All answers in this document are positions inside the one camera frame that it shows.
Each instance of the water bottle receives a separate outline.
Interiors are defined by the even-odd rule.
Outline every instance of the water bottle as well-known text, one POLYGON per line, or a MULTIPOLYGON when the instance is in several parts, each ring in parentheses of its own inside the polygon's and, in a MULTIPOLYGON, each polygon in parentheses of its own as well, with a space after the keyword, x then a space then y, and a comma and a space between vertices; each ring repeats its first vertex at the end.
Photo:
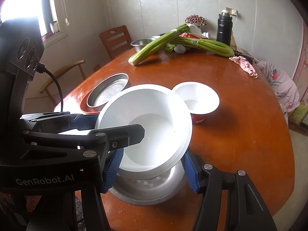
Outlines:
POLYGON ((232 27, 232 17, 230 16, 229 11, 224 9, 221 14, 219 14, 216 41, 230 46, 232 27))

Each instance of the small white bowl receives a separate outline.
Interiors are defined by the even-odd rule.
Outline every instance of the small white bowl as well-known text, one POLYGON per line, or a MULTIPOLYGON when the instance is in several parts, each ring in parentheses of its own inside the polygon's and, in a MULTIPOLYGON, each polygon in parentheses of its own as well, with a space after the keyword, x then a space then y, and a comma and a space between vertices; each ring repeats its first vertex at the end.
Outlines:
POLYGON ((177 93, 186 103, 193 123, 202 122, 207 114, 219 106, 217 93, 209 86, 199 82, 183 82, 176 85, 172 91, 177 93))
POLYGON ((98 116, 95 129, 140 124, 141 143, 124 148, 118 175, 132 180, 159 176, 175 166, 190 143, 192 120, 184 101, 170 89, 137 85, 115 95, 98 116))

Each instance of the chair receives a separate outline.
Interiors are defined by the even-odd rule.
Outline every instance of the chair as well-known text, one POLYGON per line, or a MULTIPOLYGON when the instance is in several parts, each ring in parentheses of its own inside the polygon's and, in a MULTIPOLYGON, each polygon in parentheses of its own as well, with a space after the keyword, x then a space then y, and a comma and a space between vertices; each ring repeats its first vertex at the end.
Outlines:
MULTIPOLYGON (((56 79, 59 79, 61 76, 63 76, 64 74, 66 74, 69 70, 71 70, 72 68, 78 66, 79 68, 79 71, 81 73, 81 76, 83 78, 83 80, 85 80, 87 77, 86 75, 84 74, 84 71, 81 67, 81 64, 85 63, 86 61, 85 60, 82 60, 82 61, 78 61, 78 62, 74 62, 72 64, 69 64, 69 65, 66 65, 65 67, 62 67, 60 69, 58 69, 56 72, 53 73, 54 77, 56 77, 56 79)), ((48 97, 50 98, 50 100, 52 101, 52 103, 57 106, 57 103, 56 101, 54 100, 54 98, 52 97, 51 93, 49 92, 48 90, 48 86, 50 84, 53 83, 53 80, 51 78, 49 78, 45 84, 42 86, 41 90, 40 90, 40 93, 42 94, 44 91, 46 91, 48 97)))
POLYGON ((119 54, 125 52, 126 50, 132 49, 132 46, 130 45, 131 37, 125 25, 117 28, 111 28, 105 32, 102 32, 99 34, 99 37, 104 44, 111 60, 113 60, 119 54))

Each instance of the blue gripper pad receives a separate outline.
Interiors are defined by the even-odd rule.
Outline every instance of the blue gripper pad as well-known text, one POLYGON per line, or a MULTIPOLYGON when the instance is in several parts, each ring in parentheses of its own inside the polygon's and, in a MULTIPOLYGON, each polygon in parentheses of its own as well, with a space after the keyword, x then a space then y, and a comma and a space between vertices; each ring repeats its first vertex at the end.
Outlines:
POLYGON ((105 171, 102 191, 107 192, 108 189, 112 188, 113 182, 115 181, 116 174, 123 158, 123 154, 124 148, 119 148, 114 152, 113 157, 111 158, 111 161, 105 171))
POLYGON ((181 159, 181 162, 188 180, 188 184, 190 188, 197 194, 200 190, 200 185, 198 183, 198 174, 187 152, 185 152, 184 156, 181 159))

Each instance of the floor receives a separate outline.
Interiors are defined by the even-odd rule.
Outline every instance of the floor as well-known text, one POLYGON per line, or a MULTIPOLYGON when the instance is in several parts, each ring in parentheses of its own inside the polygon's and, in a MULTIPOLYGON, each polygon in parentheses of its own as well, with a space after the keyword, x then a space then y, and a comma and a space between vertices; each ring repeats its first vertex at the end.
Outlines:
POLYGON ((273 217, 278 231, 288 231, 308 200, 308 137, 289 130, 295 160, 295 187, 285 205, 273 217))

